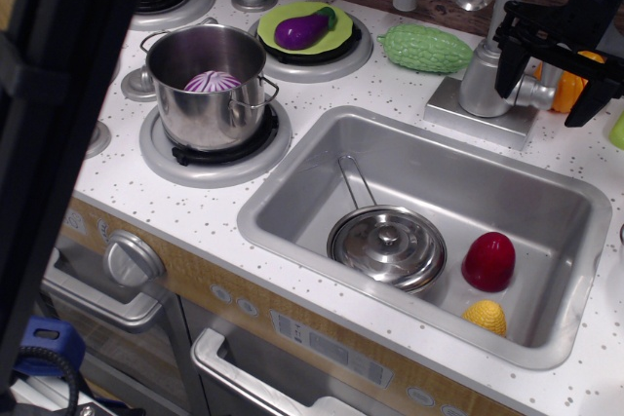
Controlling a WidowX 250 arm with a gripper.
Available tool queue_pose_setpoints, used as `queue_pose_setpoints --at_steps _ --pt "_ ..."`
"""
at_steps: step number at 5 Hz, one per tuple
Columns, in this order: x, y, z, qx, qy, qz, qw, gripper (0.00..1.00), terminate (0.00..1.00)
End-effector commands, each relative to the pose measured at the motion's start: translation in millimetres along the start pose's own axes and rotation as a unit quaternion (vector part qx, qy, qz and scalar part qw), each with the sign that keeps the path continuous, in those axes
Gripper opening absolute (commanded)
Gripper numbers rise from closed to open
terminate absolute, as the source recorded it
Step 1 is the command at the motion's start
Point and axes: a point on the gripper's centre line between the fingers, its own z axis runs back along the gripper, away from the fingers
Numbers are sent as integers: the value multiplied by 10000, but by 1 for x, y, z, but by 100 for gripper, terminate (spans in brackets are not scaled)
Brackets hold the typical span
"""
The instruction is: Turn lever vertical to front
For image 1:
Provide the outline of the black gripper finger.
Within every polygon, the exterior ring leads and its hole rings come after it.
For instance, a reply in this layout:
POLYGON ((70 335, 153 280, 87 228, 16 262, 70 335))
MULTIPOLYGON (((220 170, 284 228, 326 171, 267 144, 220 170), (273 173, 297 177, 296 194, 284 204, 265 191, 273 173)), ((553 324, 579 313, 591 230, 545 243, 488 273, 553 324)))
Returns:
POLYGON ((528 50, 518 39, 508 38, 501 46, 495 89, 502 98, 510 96, 523 77, 528 60, 528 50))
POLYGON ((613 98, 619 97, 619 74, 612 71, 594 70, 579 73, 588 83, 573 104, 565 119, 568 128, 580 128, 587 124, 613 98))

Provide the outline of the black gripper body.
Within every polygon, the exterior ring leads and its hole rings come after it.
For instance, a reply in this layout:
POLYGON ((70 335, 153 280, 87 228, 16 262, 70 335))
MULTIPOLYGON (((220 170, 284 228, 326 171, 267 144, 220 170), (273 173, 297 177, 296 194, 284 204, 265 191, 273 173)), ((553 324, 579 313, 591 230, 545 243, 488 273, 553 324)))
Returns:
POLYGON ((494 35, 501 46, 516 38, 529 58, 552 64, 575 75, 594 70, 617 72, 623 83, 623 34, 614 25, 623 0, 567 0, 560 6, 509 1, 494 35), (601 55, 599 63, 579 54, 601 55))

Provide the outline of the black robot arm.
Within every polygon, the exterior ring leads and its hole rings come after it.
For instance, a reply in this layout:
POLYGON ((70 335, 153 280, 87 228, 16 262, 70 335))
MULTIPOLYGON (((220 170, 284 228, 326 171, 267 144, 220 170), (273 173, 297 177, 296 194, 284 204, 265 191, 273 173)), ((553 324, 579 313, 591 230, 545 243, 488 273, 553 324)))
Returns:
POLYGON ((567 359, 528 370, 421 320, 420 301, 401 312, 355 289, 252 245, 239 210, 268 184, 200 191, 175 186, 149 170, 137 148, 142 111, 106 96, 127 32, 132 0, 16 0, 8 38, 24 67, 51 84, 1 93, 1 370, 9 375, 68 209, 98 206, 109 225, 121 220, 168 239, 174 254, 167 286, 192 302, 269 337, 271 310, 336 328, 352 347, 410 368, 427 367, 478 393, 520 402, 524 411, 582 414, 623 399, 623 160, 603 129, 567 131, 543 114, 537 135, 513 162, 570 169, 606 196, 606 249, 595 264, 588 302, 567 359))

